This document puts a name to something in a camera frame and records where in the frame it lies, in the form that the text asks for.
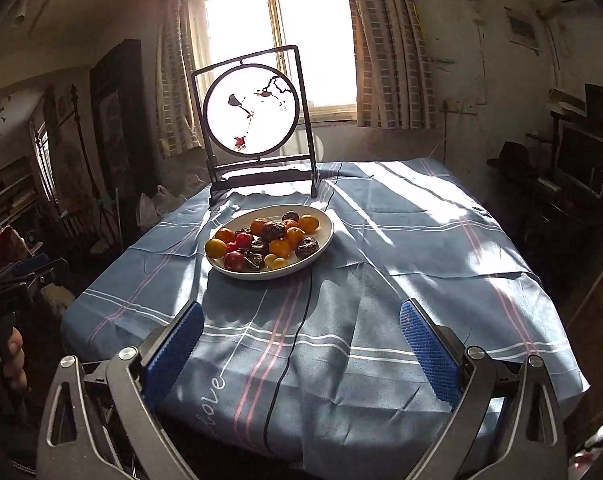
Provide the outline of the person's left hand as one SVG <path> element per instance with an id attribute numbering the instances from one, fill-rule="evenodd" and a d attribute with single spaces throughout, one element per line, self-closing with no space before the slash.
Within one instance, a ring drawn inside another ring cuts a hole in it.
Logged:
<path id="1" fill-rule="evenodd" d="M 3 376 L 10 382 L 13 390 L 21 391 L 27 387 L 27 376 L 24 371 L 25 353 L 23 337 L 17 328 L 12 330 L 8 339 L 9 359 L 3 365 Z"/>

